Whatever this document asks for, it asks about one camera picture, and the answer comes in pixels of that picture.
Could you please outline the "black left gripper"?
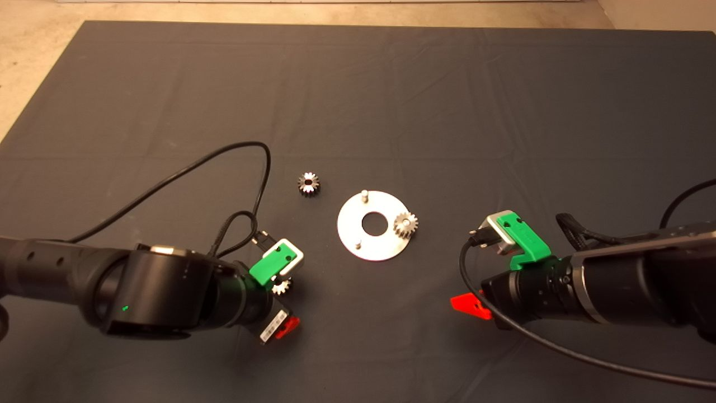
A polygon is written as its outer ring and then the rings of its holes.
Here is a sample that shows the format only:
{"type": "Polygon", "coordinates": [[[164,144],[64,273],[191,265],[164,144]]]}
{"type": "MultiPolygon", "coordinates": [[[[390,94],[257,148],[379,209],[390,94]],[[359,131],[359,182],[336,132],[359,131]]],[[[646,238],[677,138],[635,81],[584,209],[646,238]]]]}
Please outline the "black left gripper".
{"type": "Polygon", "coordinates": [[[300,324],[300,318],[266,286],[235,262],[215,269],[215,326],[241,327],[261,344],[282,339],[300,324]]]}

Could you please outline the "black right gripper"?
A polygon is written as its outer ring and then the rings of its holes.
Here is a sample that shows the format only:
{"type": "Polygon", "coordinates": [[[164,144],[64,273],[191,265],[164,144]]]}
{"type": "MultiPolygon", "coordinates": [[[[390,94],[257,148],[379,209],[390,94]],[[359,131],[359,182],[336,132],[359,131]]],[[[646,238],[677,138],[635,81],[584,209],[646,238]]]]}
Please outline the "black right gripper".
{"type": "MultiPolygon", "coordinates": [[[[580,302],[572,282],[571,258],[549,257],[481,281],[481,291],[504,316],[523,326],[537,320],[580,321],[580,302]]],[[[492,312],[473,293],[450,298],[451,307],[481,320],[492,312]]]]}

